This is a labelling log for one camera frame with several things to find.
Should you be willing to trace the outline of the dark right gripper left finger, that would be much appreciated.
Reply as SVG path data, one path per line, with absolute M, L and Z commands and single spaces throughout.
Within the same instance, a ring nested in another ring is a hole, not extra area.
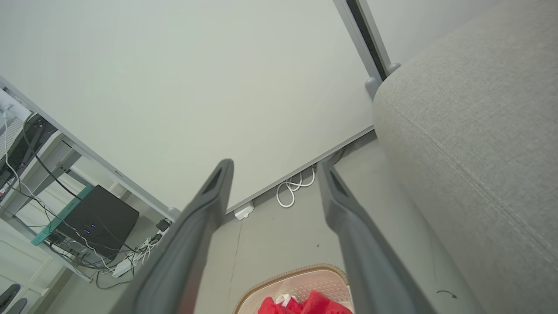
M 234 171 L 231 159 L 217 164 L 110 314 L 193 314 L 211 237 L 226 215 Z

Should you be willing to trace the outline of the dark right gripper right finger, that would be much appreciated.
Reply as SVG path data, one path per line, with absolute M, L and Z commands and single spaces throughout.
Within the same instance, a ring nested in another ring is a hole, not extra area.
M 323 212 L 338 236 L 355 314 L 436 314 L 333 164 L 317 164 Z

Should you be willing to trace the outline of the red shirt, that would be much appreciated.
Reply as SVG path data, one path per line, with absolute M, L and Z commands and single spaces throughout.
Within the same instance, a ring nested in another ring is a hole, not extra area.
M 353 314 L 353 312 L 323 294 L 311 291 L 309 298 L 302 302 L 291 294 L 283 294 L 275 300 L 267 297 L 257 314 Z

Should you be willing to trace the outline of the grey fabric sofa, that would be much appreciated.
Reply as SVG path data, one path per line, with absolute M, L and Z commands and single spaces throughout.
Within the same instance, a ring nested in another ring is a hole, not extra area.
M 391 74 L 374 126 L 487 314 L 558 314 L 558 0 L 502 0 Z

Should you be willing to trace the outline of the white power strip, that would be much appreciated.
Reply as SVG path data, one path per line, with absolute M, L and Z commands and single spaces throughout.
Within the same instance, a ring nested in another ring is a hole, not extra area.
M 127 258 L 124 258 L 120 263 L 116 265 L 116 267 L 113 270 L 112 276 L 114 278 L 118 278 L 120 276 L 123 276 L 127 272 L 131 272 L 132 275 L 134 276 L 138 263 L 142 259 L 143 259 L 142 255 L 140 256 L 134 255 L 134 256 L 129 256 Z

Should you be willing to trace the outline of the white laundry basket brown rim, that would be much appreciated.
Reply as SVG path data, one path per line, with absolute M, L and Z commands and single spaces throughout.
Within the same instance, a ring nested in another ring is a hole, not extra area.
M 241 296 L 233 314 L 257 314 L 265 298 L 289 294 L 298 301 L 309 298 L 317 291 L 329 300 L 354 311 L 350 284 L 345 272 L 331 264 L 315 264 L 291 270 L 265 280 Z

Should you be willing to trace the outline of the black computer box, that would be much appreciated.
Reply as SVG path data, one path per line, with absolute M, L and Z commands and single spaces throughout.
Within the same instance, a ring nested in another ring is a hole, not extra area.
M 76 241 L 92 259 L 111 262 L 123 248 L 138 211 L 104 189 L 88 185 L 60 213 L 56 231 Z

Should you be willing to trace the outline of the teal shelf board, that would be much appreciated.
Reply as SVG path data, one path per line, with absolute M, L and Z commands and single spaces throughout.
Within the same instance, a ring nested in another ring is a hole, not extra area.
M 38 246 L 40 243 L 44 242 L 50 234 L 54 231 L 60 231 L 67 237 L 73 236 L 74 239 L 81 240 L 82 244 L 85 245 L 87 240 L 86 235 L 89 235 L 88 224 L 85 227 L 78 226 L 77 222 L 70 222 L 68 216 L 76 210 L 78 205 L 83 205 L 85 197 L 93 191 L 94 187 L 92 185 L 87 185 L 74 197 L 59 213 L 52 213 L 52 219 L 37 235 L 31 240 L 34 246 Z

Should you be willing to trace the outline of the large white partition panel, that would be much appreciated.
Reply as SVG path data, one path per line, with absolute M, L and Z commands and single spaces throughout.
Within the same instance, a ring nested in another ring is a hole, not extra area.
M 332 0 L 0 0 L 0 76 L 162 207 L 229 209 L 372 126 Z

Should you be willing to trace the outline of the dark grey chair base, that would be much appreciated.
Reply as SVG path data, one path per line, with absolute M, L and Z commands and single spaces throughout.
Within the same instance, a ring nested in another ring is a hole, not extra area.
M 21 290 L 20 284 L 12 284 L 0 295 L 0 314 L 21 314 L 26 307 L 27 298 L 15 301 L 17 294 Z

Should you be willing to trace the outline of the black device on desk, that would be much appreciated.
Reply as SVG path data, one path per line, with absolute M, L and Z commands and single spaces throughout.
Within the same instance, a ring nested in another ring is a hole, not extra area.
M 14 119 L 8 129 L 0 119 L 0 189 L 15 179 L 10 166 L 22 175 L 34 158 L 29 145 L 38 152 L 57 130 L 40 115 L 33 115 L 26 124 Z

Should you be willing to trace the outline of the narrow white partition panel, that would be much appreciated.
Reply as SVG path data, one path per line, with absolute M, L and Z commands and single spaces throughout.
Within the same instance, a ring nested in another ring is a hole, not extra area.
M 410 61 L 502 0 L 361 0 L 387 65 Z

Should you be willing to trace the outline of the white desk frame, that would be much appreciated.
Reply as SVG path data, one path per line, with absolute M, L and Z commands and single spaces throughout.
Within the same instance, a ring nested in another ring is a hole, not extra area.
M 0 218 L 4 221 L 14 219 L 16 213 L 39 195 L 63 174 L 86 186 L 92 182 L 80 175 L 72 166 L 82 157 L 72 147 L 73 142 L 61 131 L 56 131 L 36 154 L 32 154 L 25 169 L 22 170 L 0 202 Z

